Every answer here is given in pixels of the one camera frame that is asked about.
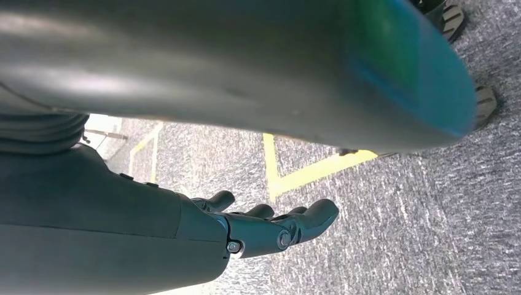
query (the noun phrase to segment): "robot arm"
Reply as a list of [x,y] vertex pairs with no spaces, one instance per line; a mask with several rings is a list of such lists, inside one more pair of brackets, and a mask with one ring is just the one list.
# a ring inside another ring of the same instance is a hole
[[338,215],[320,200],[273,218],[234,197],[188,199],[108,170],[92,148],[0,154],[1,294],[150,294],[215,279],[230,254],[284,251]]

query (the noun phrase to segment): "robotic finger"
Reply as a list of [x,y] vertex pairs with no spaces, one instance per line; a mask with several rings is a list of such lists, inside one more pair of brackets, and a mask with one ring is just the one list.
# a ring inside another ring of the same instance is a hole
[[[211,204],[231,200],[230,192],[221,192],[205,200],[194,199],[200,208],[211,208]],[[209,214],[221,223],[227,231],[226,248],[229,253],[250,258],[279,253],[292,245],[297,245],[323,234],[339,214],[336,205],[327,199],[303,206],[289,213],[273,218],[273,209],[265,204],[257,205],[246,213]]]

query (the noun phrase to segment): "metal bolt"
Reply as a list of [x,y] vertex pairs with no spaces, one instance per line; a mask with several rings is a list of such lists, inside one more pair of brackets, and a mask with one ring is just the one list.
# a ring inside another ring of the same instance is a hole
[[277,246],[280,250],[286,250],[291,243],[291,235],[287,230],[281,230],[277,237]]
[[241,250],[241,244],[239,242],[228,242],[226,249],[230,253],[238,253]]

